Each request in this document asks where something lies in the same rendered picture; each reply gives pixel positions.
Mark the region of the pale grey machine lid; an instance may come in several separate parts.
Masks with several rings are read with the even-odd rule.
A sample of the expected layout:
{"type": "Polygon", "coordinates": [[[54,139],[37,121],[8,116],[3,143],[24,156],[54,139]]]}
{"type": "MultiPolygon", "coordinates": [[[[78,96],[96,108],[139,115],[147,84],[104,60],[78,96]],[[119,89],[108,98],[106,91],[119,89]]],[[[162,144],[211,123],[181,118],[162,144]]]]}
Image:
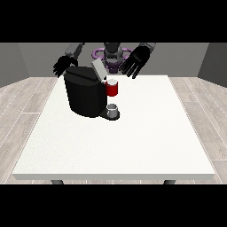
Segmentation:
{"type": "Polygon", "coordinates": [[[106,71],[101,59],[95,59],[90,64],[93,67],[93,69],[95,70],[95,73],[97,74],[98,79],[100,81],[103,81],[104,78],[107,76],[107,71],[106,71]]]}

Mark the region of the small grey cup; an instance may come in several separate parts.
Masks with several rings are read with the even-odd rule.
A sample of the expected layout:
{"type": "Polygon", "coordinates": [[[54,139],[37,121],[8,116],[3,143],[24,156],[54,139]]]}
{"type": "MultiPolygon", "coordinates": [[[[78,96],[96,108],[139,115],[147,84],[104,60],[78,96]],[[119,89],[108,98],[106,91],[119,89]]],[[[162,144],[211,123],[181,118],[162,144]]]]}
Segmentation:
{"type": "Polygon", "coordinates": [[[118,114],[118,107],[116,104],[109,104],[106,107],[106,110],[107,110],[107,116],[110,118],[114,118],[118,114]]]}

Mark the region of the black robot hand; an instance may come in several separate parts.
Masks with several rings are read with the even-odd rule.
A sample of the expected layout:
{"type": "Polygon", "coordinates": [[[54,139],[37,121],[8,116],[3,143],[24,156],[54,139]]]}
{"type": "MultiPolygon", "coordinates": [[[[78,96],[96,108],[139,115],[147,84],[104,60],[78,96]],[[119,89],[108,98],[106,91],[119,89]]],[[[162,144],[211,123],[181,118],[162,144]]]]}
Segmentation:
{"type": "Polygon", "coordinates": [[[53,66],[53,73],[60,77],[71,65],[78,66],[78,60],[74,57],[61,56],[53,66]]]}
{"type": "Polygon", "coordinates": [[[150,49],[146,46],[138,46],[133,50],[125,62],[120,66],[119,70],[135,79],[150,58],[150,49]]]}

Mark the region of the red pod holder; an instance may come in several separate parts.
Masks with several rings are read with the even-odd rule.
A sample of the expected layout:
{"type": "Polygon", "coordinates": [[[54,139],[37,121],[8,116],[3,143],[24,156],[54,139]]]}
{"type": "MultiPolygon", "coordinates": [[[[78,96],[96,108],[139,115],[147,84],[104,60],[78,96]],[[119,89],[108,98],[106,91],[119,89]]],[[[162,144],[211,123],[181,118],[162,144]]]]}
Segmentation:
{"type": "Polygon", "coordinates": [[[114,97],[118,94],[118,82],[116,85],[111,86],[106,83],[106,95],[109,97],[114,97]]]}

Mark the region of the black coffee machine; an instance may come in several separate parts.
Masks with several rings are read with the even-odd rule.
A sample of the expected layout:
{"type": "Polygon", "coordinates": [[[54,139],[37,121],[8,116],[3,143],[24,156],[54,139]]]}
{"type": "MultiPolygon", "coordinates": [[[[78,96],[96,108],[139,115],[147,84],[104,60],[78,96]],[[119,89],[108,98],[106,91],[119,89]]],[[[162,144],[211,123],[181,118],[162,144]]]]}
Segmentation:
{"type": "Polygon", "coordinates": [[[120,112],[110,117],[107,110],[106,86],[92,67],[69,67],[64,74],[70,108],[83,117],[103,117],[109,121],[120,118],[120,112]]]}

